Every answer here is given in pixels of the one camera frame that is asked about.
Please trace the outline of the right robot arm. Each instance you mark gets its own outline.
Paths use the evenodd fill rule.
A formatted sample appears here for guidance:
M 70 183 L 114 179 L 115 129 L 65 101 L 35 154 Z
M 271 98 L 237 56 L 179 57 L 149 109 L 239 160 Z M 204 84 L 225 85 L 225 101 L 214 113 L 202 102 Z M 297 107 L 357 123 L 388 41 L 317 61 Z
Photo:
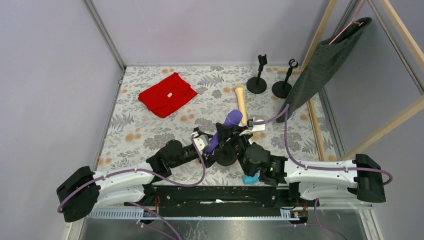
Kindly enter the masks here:
M 245 127 L 216 125 L 211 139 L 216 148 L 213 161 L 223 166 L 239 162 L 243 183 L 262 182 L 276 187 L 288 185 L 291 198 L 314 201 L 319 198 L 355 196 L 368 203 L 384 203 L 385 172 L 371 157 L 356 154 L 354 159 L 336 162 L 295 162 L 285 156 L 272 155 L 269 150 L 250 142 L 252 133 Z

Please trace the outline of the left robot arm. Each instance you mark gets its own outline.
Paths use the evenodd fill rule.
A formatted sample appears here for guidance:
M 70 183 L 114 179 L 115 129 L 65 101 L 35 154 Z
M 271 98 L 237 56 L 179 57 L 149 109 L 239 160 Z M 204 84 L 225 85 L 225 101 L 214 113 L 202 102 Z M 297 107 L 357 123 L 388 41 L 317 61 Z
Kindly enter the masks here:
M 109 171 L 92 171 L 89 166 L 77 169 L 56 190 L 59 200 L 57 212 L 65 222 L 86 217 L 92 210 L 125 202 L 138 202 L 152 195 L 152 183 L 170 182 L 173 168 L 199 159 L 206 167 L 204 153 L 218 145 L 218 137 L 201 133 L 191 134 L 191 144 L 183 146 L 178 140 L 168 141 L 146 161 Z

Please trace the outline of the purple microphone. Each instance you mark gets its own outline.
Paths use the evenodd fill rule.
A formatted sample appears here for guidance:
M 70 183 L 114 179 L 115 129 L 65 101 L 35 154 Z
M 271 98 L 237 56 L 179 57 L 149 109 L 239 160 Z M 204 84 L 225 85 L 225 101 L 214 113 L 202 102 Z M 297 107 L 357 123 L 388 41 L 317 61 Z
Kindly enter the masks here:
M 214 151 L 214 149 L 230 136 L 235 127 L 239 125 L 243 118 L 243 114 L 238 109 L 232 110 L 227 116 L 224 123 L 216 123 L 216 133 L 210 139 L 210 144 L 204 149 L 206 154 Z

